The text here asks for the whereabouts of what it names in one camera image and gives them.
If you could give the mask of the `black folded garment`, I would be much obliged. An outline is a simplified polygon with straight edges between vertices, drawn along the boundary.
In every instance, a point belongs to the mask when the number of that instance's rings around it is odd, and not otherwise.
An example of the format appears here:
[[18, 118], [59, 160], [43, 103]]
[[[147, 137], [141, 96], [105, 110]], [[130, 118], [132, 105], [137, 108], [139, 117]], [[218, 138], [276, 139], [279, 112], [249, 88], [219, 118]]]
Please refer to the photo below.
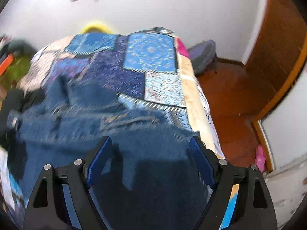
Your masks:
[[7, 120], [10, 111], [24, 112], [33, 105], [40, 104], [45, 99], [45, 91], [40, 88], [27, 92], [21, 89], [11, 90], [7, 93], [1, 108], [1, 147], [9, 149], [10, 130], [7, 127]]

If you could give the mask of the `grey plush cushion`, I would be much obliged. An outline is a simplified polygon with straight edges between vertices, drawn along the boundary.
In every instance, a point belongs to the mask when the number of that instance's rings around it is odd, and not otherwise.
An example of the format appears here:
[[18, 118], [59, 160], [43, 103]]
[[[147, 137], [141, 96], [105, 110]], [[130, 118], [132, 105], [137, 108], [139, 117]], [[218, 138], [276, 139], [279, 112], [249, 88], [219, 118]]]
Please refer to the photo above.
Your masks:
[[33, 56], [36, 52], [37, 50], [31, 44], [22, 39], [12, 40], [7, 46], [7, 53], [15, 56]]

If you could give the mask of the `wooden door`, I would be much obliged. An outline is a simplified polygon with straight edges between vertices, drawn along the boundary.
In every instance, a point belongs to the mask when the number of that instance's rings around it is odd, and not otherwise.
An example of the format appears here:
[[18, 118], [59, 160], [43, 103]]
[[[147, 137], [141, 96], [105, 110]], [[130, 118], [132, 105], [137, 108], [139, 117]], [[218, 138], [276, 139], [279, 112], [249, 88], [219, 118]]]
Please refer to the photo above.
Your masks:
[[246, 65], [262, 96], [255, 121], [266, 117], [295, 83], [306, 61], [306, 23], [292, 0], [267, 0], [264, 20]]

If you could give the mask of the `orange box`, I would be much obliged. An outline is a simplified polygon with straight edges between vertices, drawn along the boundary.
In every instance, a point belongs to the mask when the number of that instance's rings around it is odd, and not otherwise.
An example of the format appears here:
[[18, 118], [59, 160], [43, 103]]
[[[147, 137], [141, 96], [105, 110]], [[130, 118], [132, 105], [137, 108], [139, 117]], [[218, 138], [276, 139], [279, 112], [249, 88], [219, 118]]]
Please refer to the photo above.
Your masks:
[[7, 70], [7, 68], [12, 64], [14, 61], [14, 55], [9, 54], [1, 63], [0, 65], [0, 76], [4, 74], [4, 72]]

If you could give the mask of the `blue denim jacket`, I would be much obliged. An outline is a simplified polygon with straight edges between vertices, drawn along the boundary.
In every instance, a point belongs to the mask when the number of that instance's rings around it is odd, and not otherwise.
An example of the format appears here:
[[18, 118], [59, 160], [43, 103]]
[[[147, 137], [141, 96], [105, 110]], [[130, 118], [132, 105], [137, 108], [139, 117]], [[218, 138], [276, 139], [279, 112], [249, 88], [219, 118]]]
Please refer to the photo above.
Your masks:
[[195, 133], [162, 112], [127, 108], [93, 81], [59, 76], [42, 103], [11, 110], [6, 124], [10, 171], [25, 198], [45, 164], [68, 165], [109, 136], [111, 152], [91, 188], [108, 228], [193, 229], [207, 204], [188, 148]]

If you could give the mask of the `pink croc shoe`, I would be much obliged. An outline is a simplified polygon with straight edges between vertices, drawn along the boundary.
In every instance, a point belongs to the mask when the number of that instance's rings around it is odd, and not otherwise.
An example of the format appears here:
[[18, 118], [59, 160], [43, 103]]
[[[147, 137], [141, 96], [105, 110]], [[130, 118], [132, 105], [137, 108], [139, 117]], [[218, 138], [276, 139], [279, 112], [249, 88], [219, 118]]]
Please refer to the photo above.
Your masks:
[[265, 171], [266, 154], [261, 145], [256, 148], [256, 158], [254, 164], [257, 165], [261, 173]]

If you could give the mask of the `blue patchwork bedspread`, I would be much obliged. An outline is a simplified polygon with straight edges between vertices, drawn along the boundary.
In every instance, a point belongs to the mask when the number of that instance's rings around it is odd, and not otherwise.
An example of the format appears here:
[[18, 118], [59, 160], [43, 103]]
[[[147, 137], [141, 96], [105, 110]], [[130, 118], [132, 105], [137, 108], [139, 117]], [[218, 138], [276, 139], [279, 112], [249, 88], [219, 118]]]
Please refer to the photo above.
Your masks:
[[[115, 92], [127, 108], [162, 112], [168, 122], [195, 133], [218, 157], [203, 109], [203, 94], [179, 38], [160, 28], [129, 35], [77, 34], [57, 40], [30, 56], [21, 80], [24, 94], [44, 89], [59, 76], [93, 81]], [[1, 147], [1, 229], [23, 229], [25, 198]]]

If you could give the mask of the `grey purple backpack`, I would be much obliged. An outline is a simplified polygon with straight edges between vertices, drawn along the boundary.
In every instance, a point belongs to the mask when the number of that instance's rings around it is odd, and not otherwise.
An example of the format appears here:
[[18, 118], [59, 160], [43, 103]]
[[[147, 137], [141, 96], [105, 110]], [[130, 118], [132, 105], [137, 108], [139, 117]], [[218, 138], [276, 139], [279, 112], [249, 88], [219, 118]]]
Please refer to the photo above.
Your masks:
[[216, 43], [214, 40], [205, 40], [188, 49], [194, 75], [201, 75], [217, 61]]

